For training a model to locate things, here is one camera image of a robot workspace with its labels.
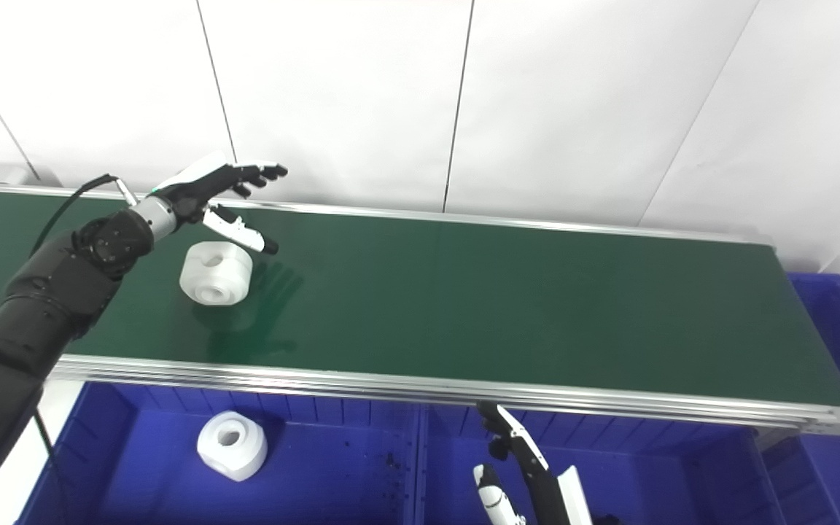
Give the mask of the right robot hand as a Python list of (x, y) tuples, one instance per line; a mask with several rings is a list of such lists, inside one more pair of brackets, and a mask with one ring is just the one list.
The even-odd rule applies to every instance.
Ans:
[[(522, 422), (502, 405), (479, 401), (476, 409), (483, 428), (492, 433), (488, 453), (497, 461), (513, 456), (524, 479), (537, 524), (593, 524), (579, 472), (571, 465), (553, 474), (549, 462)], [(516, 510), (499, 474), (490, 463), (472, 470), (477, 495), (492, 524), (526, 524)]]

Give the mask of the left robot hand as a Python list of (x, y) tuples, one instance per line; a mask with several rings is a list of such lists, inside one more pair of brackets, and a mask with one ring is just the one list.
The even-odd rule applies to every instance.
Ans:
[(217, 205), (214, 199), (228, 192), (248, 198), (252, 187), (263, 188), (287, 173), (289, 170), (280, 163), (233, 164), (222, 152), (213, 152), (161, 182), (131, 209), (149, 224), (157, 241), (184, 224), (200, 223), (253, 252), (276, 254), (275, 241), (246, 225), (237, 213)]

